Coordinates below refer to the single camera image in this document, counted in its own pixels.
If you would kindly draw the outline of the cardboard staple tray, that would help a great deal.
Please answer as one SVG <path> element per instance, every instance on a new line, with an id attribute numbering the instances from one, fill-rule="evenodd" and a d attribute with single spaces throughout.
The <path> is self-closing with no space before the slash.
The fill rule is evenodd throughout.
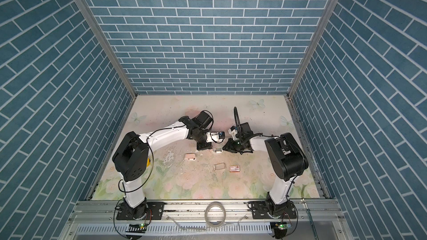
<path id="1" fill-rule="evenodd" d="M 214 166 L 213 166 L 214 171 L 221 171 L 221 170 L 225 170 L 225 169 L 226 169 L 226 164 L 223 162 L 214 164 Z"/>

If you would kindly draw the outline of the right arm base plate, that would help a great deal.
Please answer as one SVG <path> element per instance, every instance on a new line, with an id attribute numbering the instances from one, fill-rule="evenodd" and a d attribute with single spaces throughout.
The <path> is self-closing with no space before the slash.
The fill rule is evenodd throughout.
<path id="1" fill-rule="evenodd" d="M 293 201 L 287 201 L 283 204 L 274 204 L 273 201 L 250 201 L 246 204 L 255 220 L 265 219 L 296 219 L 297 209 Z"/>

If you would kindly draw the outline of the red staple box sleeve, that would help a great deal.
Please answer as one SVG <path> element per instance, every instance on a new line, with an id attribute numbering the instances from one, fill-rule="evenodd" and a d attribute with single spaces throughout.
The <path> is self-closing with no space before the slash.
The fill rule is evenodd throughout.
<path id="1" fill-rule="evenodd" d="M 231 172 L 231 173 L 240 172 L 240 166 L 239 165 L 230 165 L 229 166 L 229 172 Z"/>

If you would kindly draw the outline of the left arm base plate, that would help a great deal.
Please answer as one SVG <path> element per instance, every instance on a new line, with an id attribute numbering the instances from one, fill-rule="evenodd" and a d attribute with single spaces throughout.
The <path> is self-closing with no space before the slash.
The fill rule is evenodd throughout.
<path id="1" fill-rule="evenodd" d="M 129 204 L 124 201 L 115 208 L 117 211 L 116 219 L 119 221 L 160 220 L 163 215 L 164 207 L 164 202 L 147 202 L 145 200 L 137 207 L 131 208 Z"/>

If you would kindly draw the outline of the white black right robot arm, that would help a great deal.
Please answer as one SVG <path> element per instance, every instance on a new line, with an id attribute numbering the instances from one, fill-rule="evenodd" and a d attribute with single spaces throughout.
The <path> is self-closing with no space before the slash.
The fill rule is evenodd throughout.
<path id="1" fill-rule="evenodd" d="M 266 204 L 272 211 L 285 206 L 290 201 L 291 186 L 309 167 L 306 155 L 291 133 L 283 133 L 279 136 L 253 133 L 247 122 L 240 122 L 236 107 L 234 107 L 234 120 L 235 125 L 229 130 L 231 137 L 222 149 L 237 154 L 266 152 L 276 174 L 273 187 L 268 192 Z"/>

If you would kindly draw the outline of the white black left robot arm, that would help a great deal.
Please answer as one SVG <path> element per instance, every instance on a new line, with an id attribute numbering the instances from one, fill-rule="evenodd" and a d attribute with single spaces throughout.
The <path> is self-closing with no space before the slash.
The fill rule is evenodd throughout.
<path id="1" fill-rule="evenodd" d="M 121 176 L 122 185 L 119 188 L 125 194 L 127 205 L 134 210 L 145 204 L 145 182 L 141 176 L 148 163 L 154 165 L 155 150 L 185 139 L 194 140 L 198 150 L 210 149 L 212 144 L 207 141 L 207 134 L 213 124 L 212 114 L 203 110 L 194 118 L 183 116 L 175 123 L 153 132 L 127 133 L 112 156 L 115 169 Z"/>

